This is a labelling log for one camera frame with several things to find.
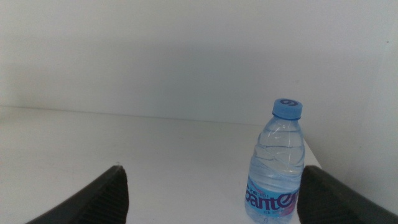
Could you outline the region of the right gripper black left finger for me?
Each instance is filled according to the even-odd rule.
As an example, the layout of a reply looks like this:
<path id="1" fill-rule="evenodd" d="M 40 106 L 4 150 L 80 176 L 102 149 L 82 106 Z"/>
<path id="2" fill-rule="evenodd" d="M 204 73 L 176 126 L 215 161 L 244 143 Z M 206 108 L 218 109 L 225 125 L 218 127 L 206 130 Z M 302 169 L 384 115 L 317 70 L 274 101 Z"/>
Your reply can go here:
<path id="1" fill-rule="evenodd" d="M 129 210 L 127 175 L 112 166 L 66 201 L 29 224 L 125 224 Z"/>

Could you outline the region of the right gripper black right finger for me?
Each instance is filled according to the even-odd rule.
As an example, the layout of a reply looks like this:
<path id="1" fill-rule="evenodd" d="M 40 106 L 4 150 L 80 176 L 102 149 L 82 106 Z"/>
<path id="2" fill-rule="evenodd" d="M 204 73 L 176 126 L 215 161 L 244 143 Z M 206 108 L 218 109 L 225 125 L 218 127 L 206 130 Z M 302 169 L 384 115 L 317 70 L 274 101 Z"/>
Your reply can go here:
<path id="1" fill-rule="evenodd" d="M 305 166 L 297 213 L 303 224 L 397 224 L 397 215 L 317 166 Z"/>

